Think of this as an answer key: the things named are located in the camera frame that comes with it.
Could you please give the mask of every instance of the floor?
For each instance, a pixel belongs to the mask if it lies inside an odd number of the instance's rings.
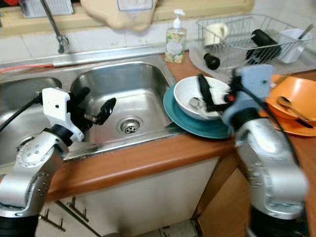
[[[137,237],[203,237],[195,220],[186,220]]]

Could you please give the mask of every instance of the black cable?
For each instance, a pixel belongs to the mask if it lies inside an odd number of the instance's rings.
[[[268,108],[268,106],[262,101],[260,100],[255,94],[253,94],[251,91],[249,91],[247,88],[245,88],[244,86],[240,87],[240,90],[243,91],[244,93],[246,93],[247,95],[249,95],[271,118],[272,120],[277,124],[277,126],[279,127],[279,129],[281,130],[282,134],[284,135],[286,142],[289,145],[290,151],[293,154],[294,160],[296,162],[296,164],[298,166],[300,166],[300,162],[298,160],[295,148],[291,142],[291,140],[288,138],[287,134],[285,133],[282,125],[279,123],[279,121],[277,120],[277,118],[275,117],[275,115],[271,112],[271,110]]]
[[[23,111],[25,111],[27,108],[31,107],[33,104],[42,103],[42,96],[41,93],[35,97],[33,100],[31,100],[29,103],[27,103],[25,106],[20,108],[17,112],[15,112],[8,120],[6,120],[3,124],[0,125],[0,132],[4,130],[5,127],[9,125],[16,117],[18,117]]]

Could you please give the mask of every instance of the white cabinet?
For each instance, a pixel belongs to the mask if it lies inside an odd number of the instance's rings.
[[[77,197],[76,207],[87,208],[89,225],[100,235],[120,232],[128,237],[191,218],[217,158],[126,182]],[[61,200],[64,204],[70,198]],[[56,204],[50,212],[64,217],[65,233],[40,221],[37,237],[95,236]]]

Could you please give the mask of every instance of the soap bottle label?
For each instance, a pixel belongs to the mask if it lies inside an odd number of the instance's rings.
[[[167,44],[165,61],[170,63],[182,63],[184,60],[184,43],[186,40],[185,35],[177,33],[167,34]]]

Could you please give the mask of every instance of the metal spoon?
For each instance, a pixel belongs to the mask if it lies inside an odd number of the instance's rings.
[[[198,111],[198,104],[199,104],[199,99],[197,97],[192,97],[189,100],[189,104],[192,106],[193,109],[195,109],[196,111]]]
[[[298,37],[299,40],[301,40],[309,31],[311,31],[311,29],[314,27],[313,24],[310,24],[305,30],[304,32]]]
[[[297,115],[297,117],[300,118],[301,120],[307,121],[307,122],[312,121],[310,118],[306,117],[306,116],[303,115],[301,112],[299,112],[299,111],[297,111],[296,109],[294,109],[294,108],[293,108],[293,105],[292,105],[292,103],[291,103],[291,101],[288,100],[286,97],[284,97],[284,96],[279,96],[279,97],[277,98],[277,102],[278,102],[280,105],[289,108],[289,109],[290,109],[291,111],[293,111],[293,112]]]

